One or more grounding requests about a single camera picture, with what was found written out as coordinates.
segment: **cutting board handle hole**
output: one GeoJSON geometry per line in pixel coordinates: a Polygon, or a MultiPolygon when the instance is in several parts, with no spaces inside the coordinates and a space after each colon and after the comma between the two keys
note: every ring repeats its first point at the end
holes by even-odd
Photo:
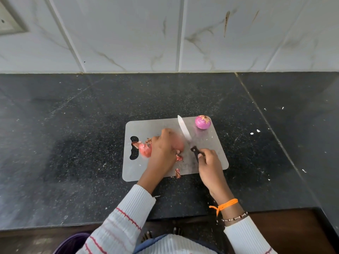
{"type": "MultiPolygon", "coordinates": [[[[136,136],[132,136],[130,139],[132,142],[139,141],[139,138],[136,136]]],[[[132,145],[132,142],[131,142],[132,149],[130,150],[131,154],[129,156],[129,159],[135,160],[139,156],[139,150],[132,145]]]]}

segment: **black knife handle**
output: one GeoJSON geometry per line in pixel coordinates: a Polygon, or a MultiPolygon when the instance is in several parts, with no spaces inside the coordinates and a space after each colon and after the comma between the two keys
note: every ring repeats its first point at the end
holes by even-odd
{"type": "Polygon", "coordinates": [[[199,163],[198,154],[201,153],[201,152],[198,150],[197,146],[194,145],[194,146],[191,148],[191,151],[194,153],[194,155],[195,155],[195,157],[196,157],[196,159],[197,159],[197,162],[199,163]]]}

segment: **knife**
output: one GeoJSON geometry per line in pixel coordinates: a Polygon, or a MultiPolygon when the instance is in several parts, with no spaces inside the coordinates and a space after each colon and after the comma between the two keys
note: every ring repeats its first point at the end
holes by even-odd
{"type": "Polygon", "coordinates": [[[189,143],[189,147],[191,149],[191,151],[194,153],[196,159],[197,159],[197,162],[199,163],[199,159],[198,159],[198,154],[201,153],[197,146],[195,146],[192,142],[192,137],[191,135],[189,134],[189,131],[185,125],[185,122],[184,120],[182,119],[182,117],[180,117],[178,115],[178,122],[179,122],[179,125],[180,125],[180,128],[181,128],[181,131],[182,133],[184,134],[185,138],[186,138],[186,141],[189,143]]]}

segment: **white sweater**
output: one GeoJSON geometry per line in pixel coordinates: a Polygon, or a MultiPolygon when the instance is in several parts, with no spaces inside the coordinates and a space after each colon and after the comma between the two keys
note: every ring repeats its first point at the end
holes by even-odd
{"type": "MultiPolygon", "coordinates": [[[[77,254],[133,253],[136,240],[156,199],[139,185],[134,185],[118,207],[87,239],[77,254]]],[[[250,217],[225,227],[236,254],[276,253],[266,242],[250,217]]],[[[185,237],[169,234],[138,252],[210,254],[214,251],[185,237]]]]}

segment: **hand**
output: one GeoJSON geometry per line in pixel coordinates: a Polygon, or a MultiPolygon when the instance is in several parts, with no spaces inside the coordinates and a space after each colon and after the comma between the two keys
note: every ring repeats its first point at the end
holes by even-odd
{"type": "Polygon", "coordinates": [[[202,154],[198,155],[199,175],[204,185],[209,189],[211,196],[218,205],[233,198],[232,192],[227,185],[221,162],[215,150],[200,149],[202,154]]]}
{"type": "Polygon", "coordinates": [[[154,191],[155,187],[177,161],[176,154],[179,151],[172,150],[169,137],[173,133],[172,129],[165,128],[161,131],[161,136],[154,136],[152,138],[152,154],[145,172],[138,181],[138,185],[142,186],[149,193],[154,191]]]}

